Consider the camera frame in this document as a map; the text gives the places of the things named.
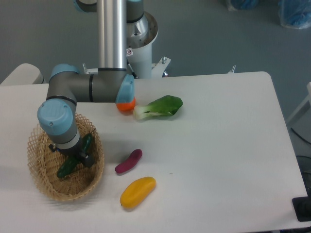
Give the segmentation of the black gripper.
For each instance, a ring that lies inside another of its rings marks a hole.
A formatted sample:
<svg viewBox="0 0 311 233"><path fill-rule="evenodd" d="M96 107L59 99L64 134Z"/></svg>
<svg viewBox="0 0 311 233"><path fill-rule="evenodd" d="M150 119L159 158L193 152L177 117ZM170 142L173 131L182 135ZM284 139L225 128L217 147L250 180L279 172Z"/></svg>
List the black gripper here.
<svg viewBox="0 0 311 233"><path fill-rule="evenodd" d="M69 141L67 143L50 143L48 148L52 151L58 151L63 155L74 157L79 159L79 161L88 168L94 165L94 157L88 152L82 151L82 139L78 141Z"/></svg>

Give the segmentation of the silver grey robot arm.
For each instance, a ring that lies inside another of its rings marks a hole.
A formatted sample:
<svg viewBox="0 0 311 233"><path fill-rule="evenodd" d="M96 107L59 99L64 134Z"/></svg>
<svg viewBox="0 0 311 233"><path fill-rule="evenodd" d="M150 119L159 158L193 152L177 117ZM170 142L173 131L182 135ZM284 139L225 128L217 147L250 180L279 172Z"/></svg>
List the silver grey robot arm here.
<svg viewBox="0 0 311 233"><path fill-rule="evenodd" d="M55 149L91 167L94 159L83 149L75 121L77 103L134 102L134 76L127 72L126 25L140 20L144 10L140 0L76 0L74 4L83 12L97 13L99 68L96 74L81 74L75 66L55 66L37 117Z"/></svg>

